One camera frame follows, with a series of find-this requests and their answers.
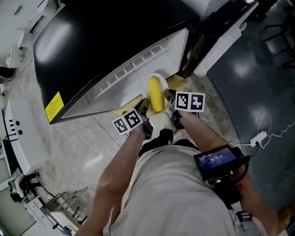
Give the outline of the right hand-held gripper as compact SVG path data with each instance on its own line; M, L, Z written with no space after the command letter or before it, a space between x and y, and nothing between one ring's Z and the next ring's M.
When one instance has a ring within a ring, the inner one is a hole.
M205 94L165 89L164 97L170 103L171 122L177 130L183 129L179 111L192 112L199 117L204 112Z

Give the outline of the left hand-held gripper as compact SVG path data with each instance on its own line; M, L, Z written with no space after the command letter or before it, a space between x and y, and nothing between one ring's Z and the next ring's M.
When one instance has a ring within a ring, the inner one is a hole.
M112 124L119 135L130 133L142 124L145 139L151 139L153 127L149 122L149 118L145 116L149 110L149 105L149 99L144 98L135 106L135 108L113 120Z

